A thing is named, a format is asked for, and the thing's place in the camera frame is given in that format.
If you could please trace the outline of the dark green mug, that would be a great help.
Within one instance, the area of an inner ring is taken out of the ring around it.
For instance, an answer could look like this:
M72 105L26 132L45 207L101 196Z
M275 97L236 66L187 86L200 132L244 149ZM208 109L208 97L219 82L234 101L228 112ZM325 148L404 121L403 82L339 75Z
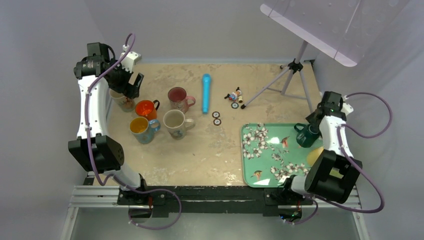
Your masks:
M311 124L296 123L293 128L297 132L296 142L302 148L310 148L320 137L319 130Z

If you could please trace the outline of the orange mug black handle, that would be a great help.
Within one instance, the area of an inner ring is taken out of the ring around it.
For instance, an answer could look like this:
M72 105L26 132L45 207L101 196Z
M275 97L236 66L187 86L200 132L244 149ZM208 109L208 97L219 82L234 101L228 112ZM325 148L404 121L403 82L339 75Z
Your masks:
M157 111L159 106L160 102L158 100L142 100L136 104L134 110L138 116L144 117L150 121L157 119Z

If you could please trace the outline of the blue mug yellow inside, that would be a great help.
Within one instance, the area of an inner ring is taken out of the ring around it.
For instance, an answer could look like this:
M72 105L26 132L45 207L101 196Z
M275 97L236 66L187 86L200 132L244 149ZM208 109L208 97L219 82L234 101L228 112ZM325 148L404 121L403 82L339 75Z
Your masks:
M157 119L148 120L145 117L136 117L129 124L131 134L141 144L152 142L160 129L161 124Z

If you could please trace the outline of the pink mug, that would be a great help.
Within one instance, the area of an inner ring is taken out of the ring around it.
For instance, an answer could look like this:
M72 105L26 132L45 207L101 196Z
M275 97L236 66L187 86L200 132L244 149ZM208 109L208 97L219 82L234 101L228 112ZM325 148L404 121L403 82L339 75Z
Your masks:
M167 97L170 101L170 106L173 110L180 110L186 113L190 107L196 104L196 99L193 96L187 95L187 92L182 87L173 87L168 91Z

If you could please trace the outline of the cream mug blue pattern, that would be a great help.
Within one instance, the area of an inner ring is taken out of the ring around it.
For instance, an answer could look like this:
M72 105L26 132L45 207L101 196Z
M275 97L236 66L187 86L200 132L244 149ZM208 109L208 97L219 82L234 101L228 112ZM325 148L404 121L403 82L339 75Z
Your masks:
M187 135L187 131L196 126L194 119L186 118L185 114L178 109L167 111L162 121L174 140L183 139Z

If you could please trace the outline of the cream floral mug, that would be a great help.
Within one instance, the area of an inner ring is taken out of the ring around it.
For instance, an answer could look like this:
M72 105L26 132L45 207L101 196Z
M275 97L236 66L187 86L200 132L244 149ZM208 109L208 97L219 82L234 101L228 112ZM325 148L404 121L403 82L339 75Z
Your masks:
M124 94L118 93L112 89L109 89L109 96L122 111L131 112L135 109L134 99L128 98Z

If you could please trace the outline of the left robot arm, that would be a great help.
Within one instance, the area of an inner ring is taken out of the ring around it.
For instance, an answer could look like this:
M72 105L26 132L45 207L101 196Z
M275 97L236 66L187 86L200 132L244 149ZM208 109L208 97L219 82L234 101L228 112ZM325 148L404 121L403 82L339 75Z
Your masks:
M123 147L109 136L107 95L110 90L128 99L139 96L144 75L139 73L130 83L133 67L141 56L123 45L119 58L112 48L100 42L87 44L87 56L76 63L73 72L81 99L76 139L67 143L70 154L86 172L93 172L99 184L113 179L138 205L146 203L149 191L142 176L125 164Z

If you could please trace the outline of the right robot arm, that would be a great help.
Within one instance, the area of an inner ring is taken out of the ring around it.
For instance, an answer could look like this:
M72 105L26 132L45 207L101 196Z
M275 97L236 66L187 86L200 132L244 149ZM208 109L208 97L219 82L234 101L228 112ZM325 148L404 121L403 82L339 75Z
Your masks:
M311 147L322 138L323 150L305 176L291 175L281 189L280 196L288 204L304 195L315 195L343 204L348 199L362 169L362 162L354 159L347 144L342 125L353 108L344 102L341 94L326 91L316 110L306 117L307 124L297 123L296 142Z

